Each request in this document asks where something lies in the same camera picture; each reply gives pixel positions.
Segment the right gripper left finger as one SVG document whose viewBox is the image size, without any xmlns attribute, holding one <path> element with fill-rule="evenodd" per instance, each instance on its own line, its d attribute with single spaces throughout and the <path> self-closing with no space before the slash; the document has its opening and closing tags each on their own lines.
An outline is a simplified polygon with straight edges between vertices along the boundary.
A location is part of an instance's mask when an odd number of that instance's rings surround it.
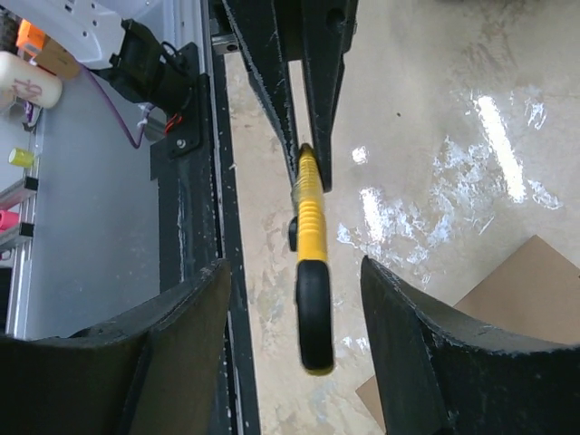
<svg viewBox="0 0 580 435">
<path fill-rule="evenodd" d="M 4 434 L 204 434 L 230 297 L 218 260 L 67 337 L 1 339 Z"/>
</svg>

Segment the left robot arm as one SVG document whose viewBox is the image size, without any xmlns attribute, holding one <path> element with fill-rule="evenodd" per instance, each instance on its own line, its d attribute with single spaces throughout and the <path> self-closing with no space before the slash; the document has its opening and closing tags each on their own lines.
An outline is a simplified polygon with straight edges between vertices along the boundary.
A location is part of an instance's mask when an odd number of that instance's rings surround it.
<svg viewBox="0 0 580 435">
<path fill-rule="evenodd" d="M 2 7 L 47 33 L 130 102 L 183 112 L 185 69 L 151 30 L 96 1 L 4 1 Z M 344 55 L 356 25 L 355 1 L 213 1 L 236 39 L 248 79 L 280 140 L 290 180 L 299 145 L 288 64 L 304 68 L 314 155 L 324 191 L 333 187 L 332 132 Z"/>
</svg>

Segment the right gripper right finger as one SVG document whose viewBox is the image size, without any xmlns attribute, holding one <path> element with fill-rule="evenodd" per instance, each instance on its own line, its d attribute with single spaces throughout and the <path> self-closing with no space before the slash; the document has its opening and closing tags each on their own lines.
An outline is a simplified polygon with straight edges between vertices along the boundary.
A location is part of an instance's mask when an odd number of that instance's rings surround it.
<svg viewBox="0 0 580 435">
<path fill-rule="evenodd" d="M 511 333 L 372 258 L 361 294 L 390 434 L 576 434 L 579 349 Z"/>
</svg>

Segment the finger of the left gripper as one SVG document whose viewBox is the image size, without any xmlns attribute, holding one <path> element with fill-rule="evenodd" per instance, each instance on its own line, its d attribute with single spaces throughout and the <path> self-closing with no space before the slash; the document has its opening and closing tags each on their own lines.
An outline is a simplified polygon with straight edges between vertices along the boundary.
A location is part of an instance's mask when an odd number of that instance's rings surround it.
<svg viewBox="0 0 580 435">
<path fill-rule="evenodd" d="M 333 188 L 332 134 L 357 8 L 356 0 L 301 3 L 304 85 L 314 152 L 326 192 Z"/>
<path fill-rule="evenodd" d="M 282 32 L 273 1 L 225 1 L 248 79 L 280 141 L 289 180 L 298 174 L 295 109 Z"/>
</svg>

